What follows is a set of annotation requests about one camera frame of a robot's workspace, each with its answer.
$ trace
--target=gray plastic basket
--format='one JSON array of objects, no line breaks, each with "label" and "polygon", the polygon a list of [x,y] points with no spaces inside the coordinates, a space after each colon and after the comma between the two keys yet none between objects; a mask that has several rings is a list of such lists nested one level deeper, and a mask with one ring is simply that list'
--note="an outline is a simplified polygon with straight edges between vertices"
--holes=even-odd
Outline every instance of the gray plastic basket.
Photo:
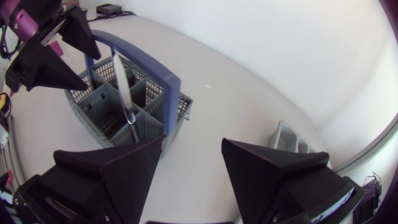
[{"label": "gray plastic basket", "polygon": [[[180,93],[177,124],[171,134],[164,134],[164,89],[137,65],[125,58],[122,58],[122,62],[130,86],[140,139],[146,141],[163,138],[162,148],[165,152],[179,132],[184,118],[188,119],[192,99]],[[79,76],[88,85],[88,89],[67,90],[65,94],[80,122],[103,147],[134,143],[124,117],[111,58],[96,63],[91,70],[85,70]]]}]

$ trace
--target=white table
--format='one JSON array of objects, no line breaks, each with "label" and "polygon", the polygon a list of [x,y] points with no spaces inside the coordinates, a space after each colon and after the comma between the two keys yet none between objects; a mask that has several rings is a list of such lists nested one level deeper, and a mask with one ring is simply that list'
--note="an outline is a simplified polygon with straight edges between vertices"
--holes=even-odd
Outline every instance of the white table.
[{"label": "white table", "polygon": [[[159,161],[142,223],[215,223],[238,217],[221,155],[223,137],[267,146],[283,119],[315,149],[325,150],[311,122],[292,102],[205,45],[135,16],[96,21],[90,26],[118,35],[156,58],[182,80],[182,92],[194,100],[191,120],[184,121],[169,152]],[[75,72],[82,72],[83,54],[60,44],[64,61]],[[100,49],[108,53],[104,46]],[[22,87],[12,97],[12,115],[29,177],[54,165],[54,150],[100,148],[73,114],[63,90],[38,87],[28,93]]]}]

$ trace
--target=dishwasher basket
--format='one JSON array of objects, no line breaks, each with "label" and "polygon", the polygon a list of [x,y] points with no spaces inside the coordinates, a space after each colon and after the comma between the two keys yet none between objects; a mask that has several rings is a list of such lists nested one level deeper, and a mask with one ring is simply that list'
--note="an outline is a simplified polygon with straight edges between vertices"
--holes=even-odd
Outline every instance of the dishwasher basket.
[{"label": "dishwasher basket", "polygon": [[[180,80],[158,61],[112,34],[93,30],[95,39],[121,53],[130,86],[141,141],[162,138],[165,152],[188,119],[192,99],[180,93]],[[85,91],[66,90],[68,102],[80,122],[103,147],[134,143],[123,113],[112,58],[96,64],[86,57],[80,78]]]}]

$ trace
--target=black box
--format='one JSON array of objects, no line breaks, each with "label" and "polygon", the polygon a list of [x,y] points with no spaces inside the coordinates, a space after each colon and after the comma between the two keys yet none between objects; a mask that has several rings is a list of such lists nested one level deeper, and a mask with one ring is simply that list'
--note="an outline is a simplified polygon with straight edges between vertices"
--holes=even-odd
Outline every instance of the black box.
[{"label": "black box", "polygon": [[114,14],[115,12],[122,11],[122,7],[115,6],[112,4],[103,4],[101,6],[97,6],[96,10],[97,10],[97,13],[99,13],[99,14],[110,15],[110,14]]}]

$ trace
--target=blue handle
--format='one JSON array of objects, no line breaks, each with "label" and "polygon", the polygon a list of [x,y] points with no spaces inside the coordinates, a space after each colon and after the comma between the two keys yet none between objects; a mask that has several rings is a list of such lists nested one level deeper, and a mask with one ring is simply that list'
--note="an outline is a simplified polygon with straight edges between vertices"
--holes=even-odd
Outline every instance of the blue handle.
[{"label": "blue handle", "polygon": [[[178,99],[180,98],[181,80],[175,76],[169,69],[163,66],[156,59],[130,44],[129,42],[116,37],[113,34],[100,30],[93,30],[94,39],[98,42],[110,46],[113,50],[121,53],[132,63],[150,75],[164,89],[163,132],[171,134],[177,124]],[[94,60],[85,55],[86,66],[91,70]]]}]

